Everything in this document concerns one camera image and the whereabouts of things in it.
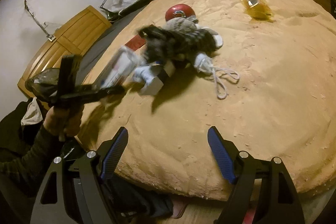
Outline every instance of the red ball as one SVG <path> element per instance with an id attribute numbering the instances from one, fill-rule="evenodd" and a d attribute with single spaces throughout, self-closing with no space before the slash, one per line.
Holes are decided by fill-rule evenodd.
<path id="1" fill-rule="evenodd" d="M 191 21 L 197 20 L 194 10 L 187 4 L 176 4 L 170 7 L 166 12 L 166 22 L 175 17 L 184 17 Z"/>

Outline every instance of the foot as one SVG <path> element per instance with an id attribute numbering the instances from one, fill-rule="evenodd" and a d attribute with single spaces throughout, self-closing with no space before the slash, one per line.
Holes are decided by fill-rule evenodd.
<path id="1" fill-rule="evenodd" d="M 171 218 L 177 219 L 182 217 L 188 203 L 189 198 L 180 195 L 171 195 L 171 202 L 173 203 L 173 214 Z"/>

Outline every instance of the blue gripper pad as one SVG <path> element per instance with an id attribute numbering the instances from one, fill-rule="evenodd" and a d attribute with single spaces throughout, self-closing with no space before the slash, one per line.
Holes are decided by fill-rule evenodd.
<path id="1" fill-rule="evenodd" d="M 125 150 L 127 143 L 128 143 L 128 131 L 126 128 L 124 128 L 117 137 L 114 144 L 111 146 L 109 152 L 107 152 L 102 162 L 100 178 L 103 181 L 110 179 L 113 176 L 114 170 L 117 167 L 117 164 L 121 158 L 121 155 Z"/>
<path id="2" fill-rule="evenodd" d="M 222 173 L 223 178 L 228 180 L 231 184 L 235 184 L 237 177 L 234 173 L 234 163 L 229 155 L 229 153 L 224 148 L 224 145 L 216 133 L 217 129 L 211 127 L 208 130 L 208 143 L 210 145 L 211 151 L 217 161 L 220 172 Z"/>

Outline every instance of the human hand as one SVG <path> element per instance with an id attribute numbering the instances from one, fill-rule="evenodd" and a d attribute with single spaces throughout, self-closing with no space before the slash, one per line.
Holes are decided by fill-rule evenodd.
<path id="1" fill-rule="evenodd" d="M 43 127 L 54 136 L 76 136 L 79 133 L 83 110 L 83 105 L 76 109 L 52 107 L 44 119 Z"/>

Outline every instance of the silver bolt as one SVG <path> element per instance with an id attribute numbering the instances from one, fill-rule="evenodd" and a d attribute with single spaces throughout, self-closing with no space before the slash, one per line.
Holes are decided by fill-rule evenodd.
<path id="1" fill-rule="evenodd" d="M 61 157 L 56 157 L 56 158 L 54 158 L 54 163 L 58 164 L 58 163 L 61 162 L 61 160 L 62 160 Z"/>
<path id="2" fill-rule="evenodd" d="M 245 159 L 249 156 L 249 154 L 246 151 L 240 151 L 239 155 L 241 158 Z"/>
<path id="3" fill-rule="evenodd" d="M 87 154 L 86 154 L 86 156 L 87 156 L 88 158 L 93 158 L 95 155 L 96 155 L 96 152 L 95 152 L 95 151 L 89 151 L 89 152 L 87 152 Z"/>
<path id="4" fill-rule="evenodd" d="M 273 160 L 276 164 L 280 164 L 282 162 L 282 160 L 278 157 L 275 157 Z"/>

